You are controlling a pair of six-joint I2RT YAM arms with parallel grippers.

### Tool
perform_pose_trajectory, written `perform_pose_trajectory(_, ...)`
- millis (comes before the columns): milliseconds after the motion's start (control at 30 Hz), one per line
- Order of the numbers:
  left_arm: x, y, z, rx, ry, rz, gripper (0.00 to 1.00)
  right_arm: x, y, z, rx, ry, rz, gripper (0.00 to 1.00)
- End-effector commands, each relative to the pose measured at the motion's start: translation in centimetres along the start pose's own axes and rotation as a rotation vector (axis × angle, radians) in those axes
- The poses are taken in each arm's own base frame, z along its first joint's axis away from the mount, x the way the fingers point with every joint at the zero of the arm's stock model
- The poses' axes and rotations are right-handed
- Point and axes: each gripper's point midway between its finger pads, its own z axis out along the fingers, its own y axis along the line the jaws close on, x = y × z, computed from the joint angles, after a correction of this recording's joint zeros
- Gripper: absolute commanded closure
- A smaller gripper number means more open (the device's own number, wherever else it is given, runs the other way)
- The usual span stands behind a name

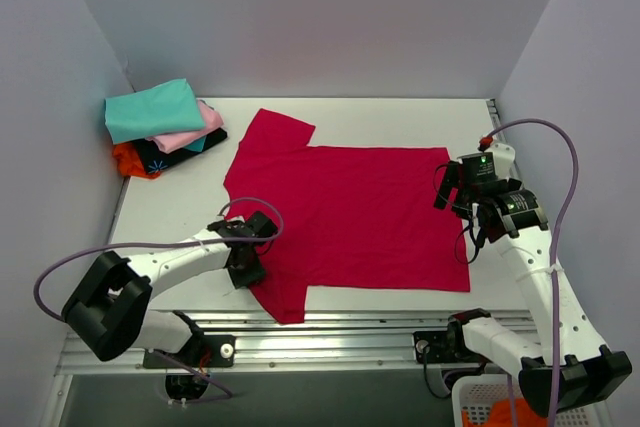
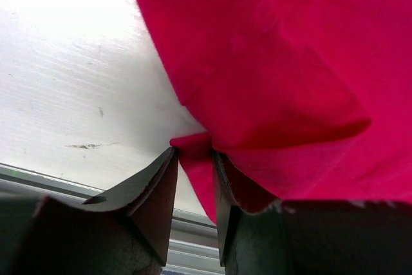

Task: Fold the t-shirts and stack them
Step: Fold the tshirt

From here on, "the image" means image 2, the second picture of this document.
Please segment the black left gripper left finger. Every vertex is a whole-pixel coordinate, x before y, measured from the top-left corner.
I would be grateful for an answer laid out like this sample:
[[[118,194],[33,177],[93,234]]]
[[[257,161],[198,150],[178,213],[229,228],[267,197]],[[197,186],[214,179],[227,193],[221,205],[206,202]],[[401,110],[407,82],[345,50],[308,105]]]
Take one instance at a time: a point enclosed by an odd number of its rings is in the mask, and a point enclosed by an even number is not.
[[[159,274],[178,174],[170,147],[145,169],[79,204],[1,199],[2,274]]]

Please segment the red t-shirt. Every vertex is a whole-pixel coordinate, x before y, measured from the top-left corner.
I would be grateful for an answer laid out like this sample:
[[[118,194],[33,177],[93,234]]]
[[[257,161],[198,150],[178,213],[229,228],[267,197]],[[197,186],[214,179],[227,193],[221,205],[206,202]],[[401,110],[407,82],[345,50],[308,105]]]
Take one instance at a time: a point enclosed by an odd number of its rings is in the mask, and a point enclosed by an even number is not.
[[[212,151],[281,199],[411,201],[411,0],[136,0],[207,216]]]

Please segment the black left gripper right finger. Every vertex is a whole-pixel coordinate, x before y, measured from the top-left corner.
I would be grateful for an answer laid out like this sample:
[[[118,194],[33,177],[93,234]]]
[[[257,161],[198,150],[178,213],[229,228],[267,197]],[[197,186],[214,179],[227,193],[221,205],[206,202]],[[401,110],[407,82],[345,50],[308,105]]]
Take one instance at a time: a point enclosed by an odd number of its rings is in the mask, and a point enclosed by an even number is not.
[[[411,206],[280,200],[214,153],[220,263],[227,274],[410,274]]]

